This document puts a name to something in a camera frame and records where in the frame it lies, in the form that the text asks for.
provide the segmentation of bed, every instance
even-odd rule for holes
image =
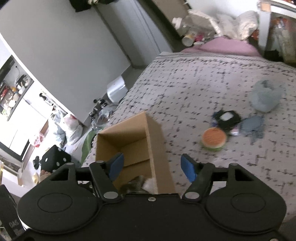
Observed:
[[[243,118],[256,113],[248,95],[261,80],[282,81],[280,105],[265,115],[264,138],[251,145],[249,137],[230,137],[222,151],[200,145],[214,111],[235,110]],[[278,192],[286,201],[286,220],[296,214],[296,70],[260,57],[214,53],[162,53],[140,75],[113,117],[114,125],[141,111],[162,124],[170,171],[176,191],[189,182],[180,156],[189,154],[217,167],[238,163]],[[83,166],[95,161],[95,146]]]

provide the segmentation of white plastic bag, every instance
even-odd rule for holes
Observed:
[[[79,121],[71,114],[67,114],[61,119],[59,126],[66,133],[67,144],[75,144],[81,137],[82,126]]]
[[[237,39],[237,22],[232,17],[225,14],[217,14],[222,36]]]
[[[217,19],[209,15],[206,15],[199,10],[190,9],[188,10],[188,13],[192,19],[193,24],[208,30],[214,29],[215,32],[218,35],[220,35],[221,31],[220,31]]]
[[[237,21],[237,38],[245,40],[258,28],[258,15],[255,11],[247,11],[239,15]]]
[[[217,14],[222,36],[245,40],[258,28],[258,16],[255,11],[247,11],[236,19],[224,14]]]
[[[51,140],[52,145],[57,147],[63,147],[65,141],[65,132],[59,126],[63,114],[61,111],[56,111],[54,117],[48,119],[48,137],[47,139]]]

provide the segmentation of pink blanket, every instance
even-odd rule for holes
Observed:
[[[219,54],[230,54],[230,55],[242,55],[242,56],[252,56],[261,57],[257,49],[244,42],[235,39],[226,39],[224,37],[219,37],[211,40],[210,42],[200,46],[196,45],[191,48],[184,49],[183,53],[219,53]]]

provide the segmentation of white wall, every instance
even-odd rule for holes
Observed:
[[[3,178],[6,178],[6,179],[14,182],[15,184],[18,184],[17,176],[13,175],[12,173],[10,173],[7,170],[3,170]]]
[[[95,10],[75,13],[68,0],[10,0],[0,33],[28,74],[82,122],[130,65]]]
[[[24,196],[29,191],[28,188],[21,187],[18,184],[14,183],[13,181],[11,181],[5,177],[2,178],[2,184],[4,184],[6,186],[7,190],[10,193],[12,193],[18,197]]]
[[[258,0],[188,0],[193,9],[210,16],[216,16],[217,13],[228,14],[237,17],[246,11],[257,11]]]
[[[27,90],[23,99],[30,104],[35,110],[37,110],[43,117],[48,119],[52,112],[52,106],[48,105],[39,94],[43,91],[43,87],[39,82],[34,83]]]

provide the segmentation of black pouch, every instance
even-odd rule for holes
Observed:
[[[91,5],[87,3],[87,0],[70,0],[75,12],[82,12],[91,8]]]
[[[218,127],[225,132],[231,131],[238,123],[242,121],[240,115],[234,110],[224,111],[223,109],[215,112],[213,115],[217,121]]]

